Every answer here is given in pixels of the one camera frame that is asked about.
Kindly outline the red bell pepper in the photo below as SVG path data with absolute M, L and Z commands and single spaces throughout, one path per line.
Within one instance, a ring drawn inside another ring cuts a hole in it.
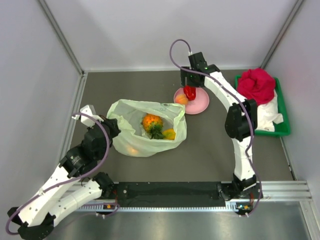
M 186 85 L 183 88 L 183 93 L 189 101 L 194 101 L 196 99 L 196 88 L 193 86 Z

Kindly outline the yellow orange fruit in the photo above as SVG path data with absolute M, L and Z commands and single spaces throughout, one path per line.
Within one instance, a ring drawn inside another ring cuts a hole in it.
M 127 153 L 129 156 L 136 156 L 139 152 L 133 147 L 128 147 Z

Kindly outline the pale green plastic bag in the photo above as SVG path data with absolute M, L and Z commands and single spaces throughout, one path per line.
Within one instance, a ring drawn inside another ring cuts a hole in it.
M 106 115 L 108 119 L 116 119 L 121 130 L 113 139 L 113 146 L 126 156 L 130 156 L 128 147 L 136 149 L 138 154 L 130 157 L 150 157 L 174 149 L 187 138 L 185 112 L 185 106 L 177 103 L 120 99 L 111 105 Z M 150 139 L 141 124 L 146 114 L 159 116 L 163 121 L 162 130 L 174 129 L 175 140 Z

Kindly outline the toy pineapple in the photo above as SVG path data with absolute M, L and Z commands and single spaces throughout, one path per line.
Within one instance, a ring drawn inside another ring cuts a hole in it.
M 143 117 L 141 125 L 150 139 L 162 140 L 164 138 L 162 133 L 164 123 L 159 116 L 147 113 Z

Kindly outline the orange green mango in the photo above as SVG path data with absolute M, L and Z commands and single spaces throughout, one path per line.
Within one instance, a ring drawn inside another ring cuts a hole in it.
M 164 130 L 162 132 L 162 135 L 163 135 L 163 139 L 164 140 L 172 140 L 172 141 L 174 141 L 175 138 L 176 138 L 176 132 L 174 131 L 173 128 L 169 128 L 167 130 Z

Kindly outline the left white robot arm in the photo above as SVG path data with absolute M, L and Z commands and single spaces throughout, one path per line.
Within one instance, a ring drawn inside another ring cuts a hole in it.
M 121 132 L 116 119 L 82 113 L 87 132 L 80 144 L 69 149 L 53 174 L 38 192 L 20 207 L 12 207 L 8 224 L 19 226 L 16 235 L 23 240 L 43 240 L 69 214 L 99 198 L 109 198 L 114 182 L 99 172 L 78 190 L 64 194 L 81 179 L 94 173 L 106 160 L 113 139 Z

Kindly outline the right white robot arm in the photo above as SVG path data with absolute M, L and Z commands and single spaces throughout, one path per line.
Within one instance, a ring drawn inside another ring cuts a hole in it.
M 186 87 L 207 88 L 223 104 L 227 111 L 224 128 L 232 139 L 235 168 L 231 189 L 222 189 L 229 198 L 245 198 L 257 184 L 257 176 L 252 167 L 252 145 L 257 127 L 257 103 L 242 96 L 225 79 L 219 68 L 208 65 L 202 52 L 189 53 L 190 67 L 180 70 L 181 84 Z

